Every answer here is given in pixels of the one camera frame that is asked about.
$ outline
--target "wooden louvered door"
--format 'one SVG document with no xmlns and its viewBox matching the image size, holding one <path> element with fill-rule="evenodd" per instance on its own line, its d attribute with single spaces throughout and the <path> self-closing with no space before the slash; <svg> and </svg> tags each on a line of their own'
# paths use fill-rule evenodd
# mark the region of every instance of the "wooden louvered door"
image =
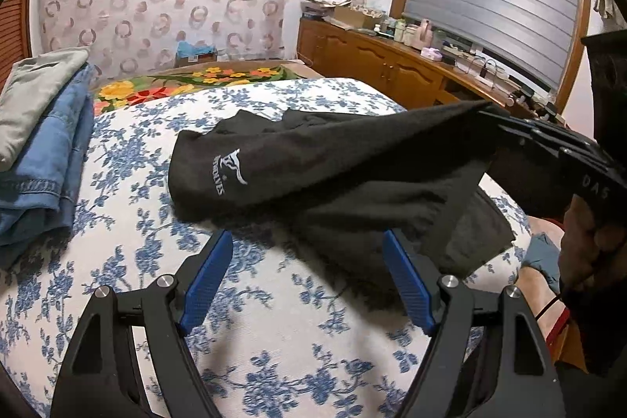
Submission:
<svg viewBox="0 0 627 418">
<path fill-rule="evenodd" d="M 31 56 L 28 32 L 28 0 L 4 0 L 0 4 L 0 91 L 13 63 Z"/>
</svg>

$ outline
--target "box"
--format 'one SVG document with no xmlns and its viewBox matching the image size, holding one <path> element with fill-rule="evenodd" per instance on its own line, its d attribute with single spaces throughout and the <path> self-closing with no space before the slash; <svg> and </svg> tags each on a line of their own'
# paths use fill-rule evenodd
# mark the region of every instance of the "box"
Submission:
<svg viewBox="0 0 627 418">
<path fill-rule="evenodd" d="M 374 29 L 376 24 L 383 22 L 384 17 L 374 18 L 365 13 L 358 12 L 357 10 L 351 10 L 347 6 L 338 6 L 333 11 L 333 18 L 344 22 L 355 29 Z"/>
<path fill-rule="evenodd" d="M 215 61 L 217 61 L 217 54 L 215 52 L 212 52 L 211 54 L 199 54 L 198 56 L 191 57 L 179 57 L 179 54 L 176 54 L 174 67 L 181 68 L 183 66 L 190 66 L 192 64 L 202 64 L 204 62 Z"/>
</svg>

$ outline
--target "metal screw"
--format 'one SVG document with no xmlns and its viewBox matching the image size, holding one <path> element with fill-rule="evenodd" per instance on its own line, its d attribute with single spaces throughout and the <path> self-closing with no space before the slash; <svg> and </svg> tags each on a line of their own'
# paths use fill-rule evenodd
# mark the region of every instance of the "metal screw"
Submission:
<svg viewBox="0 0 627 418">
<path fill-rule="evenodd" d="M 109 295 L 109 286 L 100 286 L 94 293 L 96 298 L 106 298 Z"/>
<path fill-rule="evenodd" d="M 157 285 L 159 287 L 169 287 L 173 284 L 174 277 L 172 275 L 161 275 L 157 279 Z"/>
<path fill-rule="evenodd" d="M 457 280 L 457 277 L 454 275 L 444 275 L 442 277 L 442 283 L 444 284 L 444 287 L 452 289 L 453 287 L 457 287 L 460 284 L 460 281 Z"/>
<path fill-rule="evenodd" d="M 518 289 L 518 287 L 516 286 L 507 286 L 506 287 L 506 294 L 507 296 L 509 296 L 510 298 L 519 298 L 520 296 L 522 296 L 522 292 L 520 289 Z"/>
</svg>

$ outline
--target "blue floral pattern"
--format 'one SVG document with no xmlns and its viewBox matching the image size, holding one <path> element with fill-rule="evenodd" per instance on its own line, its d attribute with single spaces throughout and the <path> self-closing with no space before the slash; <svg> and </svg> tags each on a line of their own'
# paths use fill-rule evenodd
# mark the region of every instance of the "blue floral pattern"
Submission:
<svg viewBox="0 0 627 418">
<path fill-rule="evenodd" d="M 0 273 L 0 362 L 42 416 L 90 295 L 146 287 L 200 250 L 214 227 L 172 214 L 167 169 L 178 131 L 210 130 L 247 109 L 280 119 L 287 108 L 383 115 L 402 111 L 352 79 L 241 85 L 174 96 L 96 118 L 71 233 L 33 244 Z M 468 278 L 499 291 L 529 245 L 524 213 L 484 177 L 512 225 L 513 246 Z M 392 418 L 428 338 L 401 310 L 376 309 L 353 280 L 274 224 L 233 230 L 233 261 L 205 324 L 187 337 L 224 416 Z M 145 331 L 134 328 L 152 409 L 167 416 Z M 473 333 L 473 339 L 480 331 Z"/>
</svg>

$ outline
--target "blue gripper pad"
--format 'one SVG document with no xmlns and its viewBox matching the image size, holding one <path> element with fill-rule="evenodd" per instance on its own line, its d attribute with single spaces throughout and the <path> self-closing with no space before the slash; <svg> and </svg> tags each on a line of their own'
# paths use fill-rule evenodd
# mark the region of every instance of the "blue gripper pad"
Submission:
<svg viewBox="0 0 627 418">
<path fill-rule="evenodd" d="M 431 314 L 431 295 L 391 230 L 383 238 L 383 259 L 411 321 L 426 335 L 431 335 L 436 327 Z"/>
<path fill-rule="evenodd" d="M 232 258 L 233 236 L 225 230 L 187 290 L 185 310 L 179 323 L 186 336 L 193 328 L 205 322 L 211 302 Z"/>
</svg>

